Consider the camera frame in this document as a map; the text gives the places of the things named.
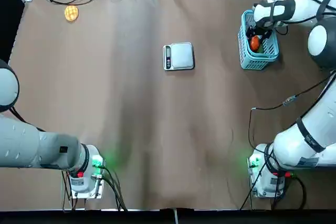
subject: green indicator light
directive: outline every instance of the green indicator light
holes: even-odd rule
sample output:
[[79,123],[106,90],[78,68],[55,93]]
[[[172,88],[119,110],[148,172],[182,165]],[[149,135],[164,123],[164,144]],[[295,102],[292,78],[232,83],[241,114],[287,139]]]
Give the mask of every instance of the green indicator light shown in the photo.
[[103,158],[99,155],[94,155],[92,157],[92,165],[94,167],[102,166],[103,165]]
[[257,166],[259,161],[260,161],[260,154],[253,154],[250,157],[250,162],[251,162],[252,165]]

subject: black strap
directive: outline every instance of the black strap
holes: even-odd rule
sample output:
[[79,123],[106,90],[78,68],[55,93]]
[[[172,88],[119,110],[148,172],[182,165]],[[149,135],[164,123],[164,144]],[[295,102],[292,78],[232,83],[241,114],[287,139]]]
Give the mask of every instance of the black strap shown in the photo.
[[[279,162],[277,161],[277,159],[275,158],[274,153],[270,153],[269,154],[269,148],[271,146],[271,143],[268,143],[265,147],[264,150],[264,160],[265,160],[265,164],[267,169],[271,172],[271,173],[277,173],[279,177],[282,177],[285,175],[285,172],[282,167],[280,166]],[[277,169],[274,168],[274,166],[272,165],[272,162],[270,161],[273,158],[273,160],[277,163]]]
[[273,15],[274,15],[274,6],[275,6],[276,2],[277,2],[277,1],[274,1],[274,2],[272,3],[272,5],[271,5],[271,12],[270,12],[270,14],[269,14],[269,19],[270,19],[271,22],[274,22],[274,20],[273,20]]
[[89,149],[85,144],[81,143],[81,145],[83,146],[84,151],[85,151],[85,159],[84,159],[84,162],[83,162],[82,166],[78,170],[72,171],[70,173],[70,176],[73,177],[73,178],[77,178],[77,174],[79,172],[84,173],[86,171],[86,168],[88,168],[88,164],[89,164],[89,159],[90,159]]
[[329,4],[330,0],[323,0],[322,3],[320,4],[320,7],[318,8],[316,12],[316,19],[317,21],[320,21],[323,19],[323,14],[324,10],[326,9],[326,6]]
[[298,118],[296,120],[296,124],[298,125],[298,128],[305,139],[305,142],[317,153],[323,152],[325,148],[322,147],[318,142],[316,142],[316,140],[309,134],[301,118]]

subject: gray robot arm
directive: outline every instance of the gray robot arm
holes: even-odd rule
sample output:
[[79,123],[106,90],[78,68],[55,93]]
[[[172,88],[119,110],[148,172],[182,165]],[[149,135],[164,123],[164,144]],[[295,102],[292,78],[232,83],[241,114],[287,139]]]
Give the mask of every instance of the gray robot arm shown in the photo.
[[[0,113],[10,109],[18,95],[18,78],[0,60]],[[100,185],[97,177],[103,172],[97,166],[103,166],[103,158],[93,145],[0,115],[0,167],[66,170],[72,190],[85,196]]]

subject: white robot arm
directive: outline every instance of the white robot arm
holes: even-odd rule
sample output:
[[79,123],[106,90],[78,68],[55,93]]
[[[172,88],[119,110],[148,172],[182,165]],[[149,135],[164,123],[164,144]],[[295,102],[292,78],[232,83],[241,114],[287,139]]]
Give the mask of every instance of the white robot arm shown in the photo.
[[257,27],[312,27],[308,50],[321,68],[336,68],[336,0],[264,0],[254,4]]
[[[16,75],[0,60],[0,113],[10,109],[18,95]],[[104,161],[93,145],[82,144],[70,135],[42,132],[28,123],[0,115],[0,167],[66,170],[71,189],[85,196],[96,192],[100,185],[97,177],[102,169],[97,166],[104,166]]]
[[[265,29],[289,24],[313,27],[308,38],[313,60],[321,68],[335,69],[335,11],[336,0],[267,0],[254,5],[254,18]],[[271,144],[255,148],[248,159],[255,196],[282,194],[287,170],[336,167],[335,79],[333,74],[316,103],[293,126],[277,134]]]

